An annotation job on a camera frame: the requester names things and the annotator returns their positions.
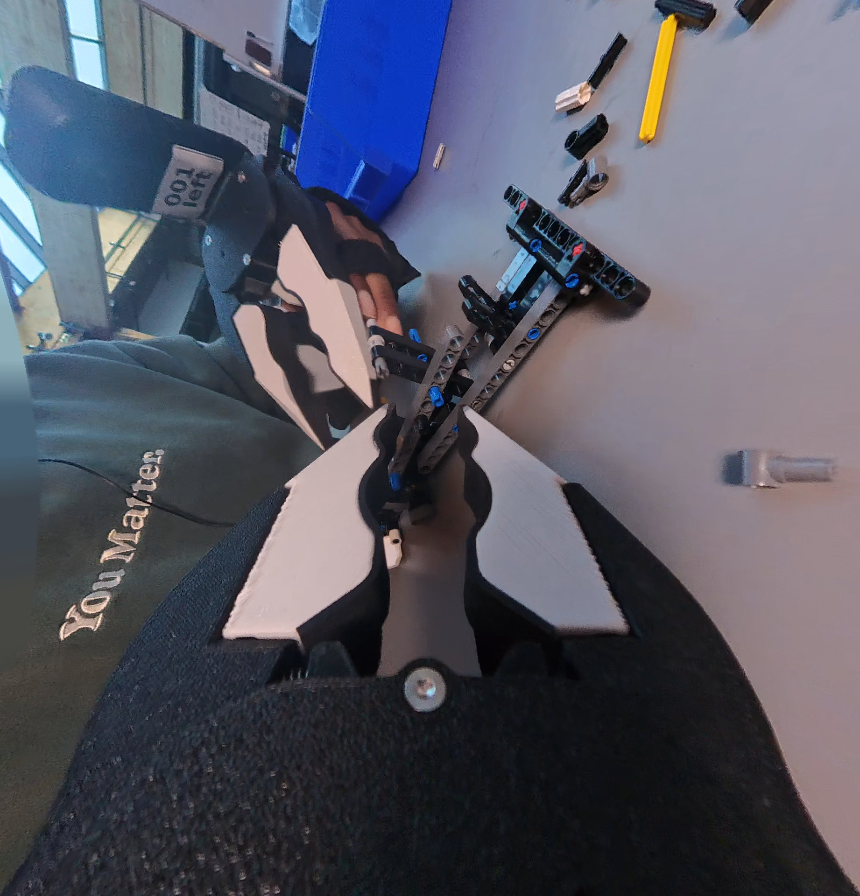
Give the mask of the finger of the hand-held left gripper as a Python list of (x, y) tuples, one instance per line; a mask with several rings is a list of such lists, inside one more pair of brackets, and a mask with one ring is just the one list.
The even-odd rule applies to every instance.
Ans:
[(232, 320), (259, 386), (320, 449), (331, 447), (328, 399), (346, 397), (346, 390), (305, 316), (245, 304)]
[(297, 225), (279, 242), (277, 282), (303, 306), (312, 332), (324, 342), (333, 373), (368, 409), (374, 409), (376, 373), (357, 293), (350, 284), (324, 273)]

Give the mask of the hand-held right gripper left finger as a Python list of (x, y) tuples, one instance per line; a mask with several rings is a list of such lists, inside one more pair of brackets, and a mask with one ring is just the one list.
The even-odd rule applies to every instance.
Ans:
[(379, 513), (388, 496), (394, 405), (381, 405), (290, 479), (222, 636), (292, 642), (302, 655), (340, 643), (374, 676), (390, 608)]

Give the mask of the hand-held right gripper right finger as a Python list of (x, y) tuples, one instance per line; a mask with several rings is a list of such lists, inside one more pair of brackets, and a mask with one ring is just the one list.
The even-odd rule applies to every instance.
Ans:
[(464, 606), (483, 675), (546, 674), (567, 641), (629, 634), (568, 483), (473, 409), (461, 410), (461, 457), (475, 519)]

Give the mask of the toy brick vehicle chassis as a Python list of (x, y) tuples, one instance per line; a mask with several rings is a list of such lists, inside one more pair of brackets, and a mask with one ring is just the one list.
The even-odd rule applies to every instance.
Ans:
[(426, 480), (458, 439), (458, 410), (481, 413), (538, 347), (570, 303), (607, 297), (636, 313), (650, 287), (522, 190), (510, 185), (506, 232), (519, 252), (494, 296), (471, 276), (458, 282), (467, 324), (451, 325), (436, 348), (412, 331), (401, 337), (369, 322), (375, 373), (417, 385), (388, 471), (391, 495), (380, 512), (389, 569), (402, 561), (402, 520), (429, 510)]

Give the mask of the grey desk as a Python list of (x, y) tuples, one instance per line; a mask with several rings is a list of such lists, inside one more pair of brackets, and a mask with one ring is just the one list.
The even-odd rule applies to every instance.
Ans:
[(858, 894), (741, 666), (682, 584), (580, 485), (568, 499), (626, 636), (458, 678), (323, 686), (309, 808), (321, 894)]

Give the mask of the person's left hand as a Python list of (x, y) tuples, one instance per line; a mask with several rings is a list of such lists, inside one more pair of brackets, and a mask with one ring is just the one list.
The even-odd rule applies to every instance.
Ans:
[(356, 291), (364, 320), (402, 335), (399, 292), (417, 280), (420, 271), (380, 226), (348, 199), (322, 187), (309, 187), (306, 192), (323, 202), (331, 217), (337, 255)]

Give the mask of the person's green sweater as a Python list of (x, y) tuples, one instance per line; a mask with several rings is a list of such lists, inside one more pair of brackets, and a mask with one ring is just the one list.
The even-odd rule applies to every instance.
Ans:
[(25, 357), (39, 457), (28, 635), (0, 671), (0, 892), (155, 607), (319, 449), (225, 340)]

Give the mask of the blue plastic bin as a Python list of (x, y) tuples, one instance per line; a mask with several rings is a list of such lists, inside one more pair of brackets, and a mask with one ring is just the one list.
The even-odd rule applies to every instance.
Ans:
[(416, 175), (450, 1), (329, 1), (296, 177), (379, 221)]

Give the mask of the grey toy brick connector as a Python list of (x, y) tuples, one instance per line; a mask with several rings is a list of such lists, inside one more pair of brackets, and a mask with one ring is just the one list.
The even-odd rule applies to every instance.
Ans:
[(724, 457), (720, 478), (730, 486), (779, 488), (787, 484), (831, 482), (836, 469), (832, 459), (741, 450)]
[(606, 157), (594, 156), (585, 163), (583, 178), (571, 197), (571, 207), (599, 193), (608, 183)]

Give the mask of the black angled toy brick connector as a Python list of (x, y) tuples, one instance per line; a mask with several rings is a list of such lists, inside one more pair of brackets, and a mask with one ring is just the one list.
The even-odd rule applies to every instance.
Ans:
[(609, 124), (604, 114), (596, 115), (583, 127), (565, 138), (564, 149), (576, 160), (583, 161), (606, 137)]

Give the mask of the yellow toy brick axle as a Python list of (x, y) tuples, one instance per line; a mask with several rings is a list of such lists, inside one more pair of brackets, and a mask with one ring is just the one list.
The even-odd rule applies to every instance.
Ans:
[(638, 134), (639, 142), (644, 144), (650, 143), (657, 134), (677, 30), (677, 15), (664, 14), (650, 69), (648, 91)]

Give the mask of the black toy brick axle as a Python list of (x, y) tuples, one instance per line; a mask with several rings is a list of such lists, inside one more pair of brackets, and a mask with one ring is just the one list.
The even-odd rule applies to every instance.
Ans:
[(655, 1), (655, 9), (666, 19), (673, 17), (677, 26), (703, 30), (708, 28), (716, 17), (716, 7), (704, 1)]

